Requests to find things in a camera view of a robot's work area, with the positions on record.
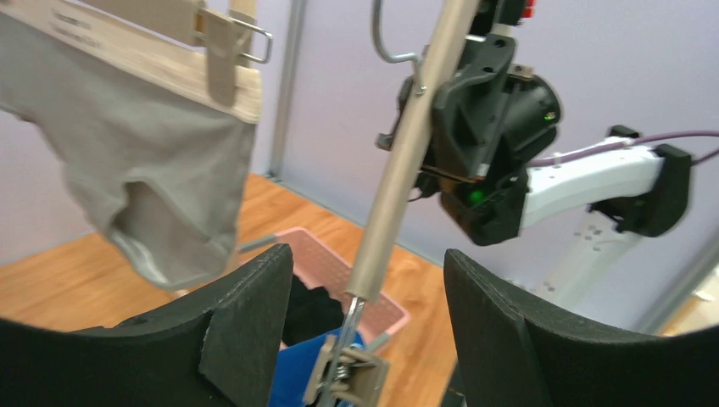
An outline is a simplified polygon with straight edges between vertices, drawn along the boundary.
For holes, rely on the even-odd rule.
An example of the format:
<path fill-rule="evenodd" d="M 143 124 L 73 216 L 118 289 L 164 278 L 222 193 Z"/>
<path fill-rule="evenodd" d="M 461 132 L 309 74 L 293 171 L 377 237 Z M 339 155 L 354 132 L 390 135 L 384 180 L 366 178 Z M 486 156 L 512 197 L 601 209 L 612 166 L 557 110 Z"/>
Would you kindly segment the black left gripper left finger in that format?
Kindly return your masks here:
<path fill-rule="evenodd" d="M 265 406 L 293 275 L 277 244 L 114 327 L 1 322 L 4 406 Z"/>

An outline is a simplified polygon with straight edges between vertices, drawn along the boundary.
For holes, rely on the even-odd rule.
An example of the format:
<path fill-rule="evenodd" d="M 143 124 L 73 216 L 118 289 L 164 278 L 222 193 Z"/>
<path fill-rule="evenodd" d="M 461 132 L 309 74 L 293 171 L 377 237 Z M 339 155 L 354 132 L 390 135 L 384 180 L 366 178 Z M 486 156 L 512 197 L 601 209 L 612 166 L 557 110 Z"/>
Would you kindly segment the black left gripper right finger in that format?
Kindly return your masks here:
<path fill-rule="evenodd" d="M 591 320 L 457 249 L 443 281 L 470 406 L 715 406 L 718 329 L 662 337 Z"/>

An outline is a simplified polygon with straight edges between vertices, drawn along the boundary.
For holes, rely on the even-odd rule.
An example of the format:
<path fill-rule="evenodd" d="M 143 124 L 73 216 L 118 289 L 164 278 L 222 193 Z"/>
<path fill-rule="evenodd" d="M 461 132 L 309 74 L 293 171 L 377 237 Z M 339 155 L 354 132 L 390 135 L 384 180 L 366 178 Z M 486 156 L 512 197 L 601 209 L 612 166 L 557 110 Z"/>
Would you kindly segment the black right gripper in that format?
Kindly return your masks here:
<path fill-rule="evenodd" d="M 473 183 L 490 160 L 506 116 L 505 86 L 516 54 L 514 37 L 488 34 L 472 37 L 454 74 L 436 90 L 430 105 L 430 142 L 421 172 L 440 186 Z"/>

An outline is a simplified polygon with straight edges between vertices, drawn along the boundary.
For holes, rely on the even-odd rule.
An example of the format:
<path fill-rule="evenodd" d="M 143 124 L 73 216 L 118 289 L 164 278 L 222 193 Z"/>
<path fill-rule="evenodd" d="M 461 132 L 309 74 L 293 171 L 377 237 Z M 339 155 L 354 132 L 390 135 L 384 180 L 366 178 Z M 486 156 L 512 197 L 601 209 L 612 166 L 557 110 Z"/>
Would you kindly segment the blue underwear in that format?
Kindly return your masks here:
<path fill-rule="evenodd" d="M 341 329 L 321 334 L 281 350 L 277 356 L 269 407 L 307 406 L 303 401 L 305 389 L 314 369 L 320 348 L 328 335 L 337 336 Z"/>

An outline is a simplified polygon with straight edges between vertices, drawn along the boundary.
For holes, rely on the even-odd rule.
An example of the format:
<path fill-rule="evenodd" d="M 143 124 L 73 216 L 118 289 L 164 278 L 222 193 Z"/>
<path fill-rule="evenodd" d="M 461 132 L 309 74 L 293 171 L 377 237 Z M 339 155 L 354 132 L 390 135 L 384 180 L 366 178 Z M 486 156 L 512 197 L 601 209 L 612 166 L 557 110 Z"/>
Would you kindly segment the black underwear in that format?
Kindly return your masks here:
<path fill-rule="evenodd" d="M 293 275 L 281 341 L 288 347 L 339 328 L 342 304 L 323 286 L 309 288 Z"/>

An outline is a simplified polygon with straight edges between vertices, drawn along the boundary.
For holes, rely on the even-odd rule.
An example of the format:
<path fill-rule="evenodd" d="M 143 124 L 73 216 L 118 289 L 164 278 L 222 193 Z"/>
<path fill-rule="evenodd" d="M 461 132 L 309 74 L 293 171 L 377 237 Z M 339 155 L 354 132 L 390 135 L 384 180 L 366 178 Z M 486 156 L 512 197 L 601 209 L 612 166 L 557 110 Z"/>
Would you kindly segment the wooden hanger with blue underwear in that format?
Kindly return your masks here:
<path fill-rule="evenodd" d="M 372 4 L 371 38 L 376 53 L 390 64 L 411 63 L 414 83 L 399 119 L 392 150 L 345 288 L 351 302 L 339 339 L 330 352 L 328 377 L 320 390 L 321 406 L 334 405 L 336 399 L 331 383 L 337 374 L 340 357 L 354 339 L 365 304 L 376 301 L 382 289 L 408 196 L 430 142 L 431 102 L 439 86 L 454 74 L 478 4 L 472 0 L 444 2 L 425 54 L 390 53 L 382 40 L 382 2 Z"/>

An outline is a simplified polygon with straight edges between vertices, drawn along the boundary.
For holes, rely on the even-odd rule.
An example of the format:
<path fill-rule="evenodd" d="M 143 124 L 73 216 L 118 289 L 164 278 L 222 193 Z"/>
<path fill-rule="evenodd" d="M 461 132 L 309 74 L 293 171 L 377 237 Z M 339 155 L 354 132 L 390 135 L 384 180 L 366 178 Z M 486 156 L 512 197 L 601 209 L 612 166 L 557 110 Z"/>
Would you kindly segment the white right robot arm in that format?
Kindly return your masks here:
<path fill-rule="evenodd" d="M 460 51 L 449 78 L 426 98 L 429 140 L 402 175 L 419 198 L 438 196 L 480 247 L 583 209 L 574 247 L 533 289 L 573 308 L 619 258 L 684 217 L 694 158 L 670 137 L 643 137 L 622 125 L 599 143 L 542 158 L 562 117 L 554 89 L 515 63 L 509 36 L 467 36 Z"/>

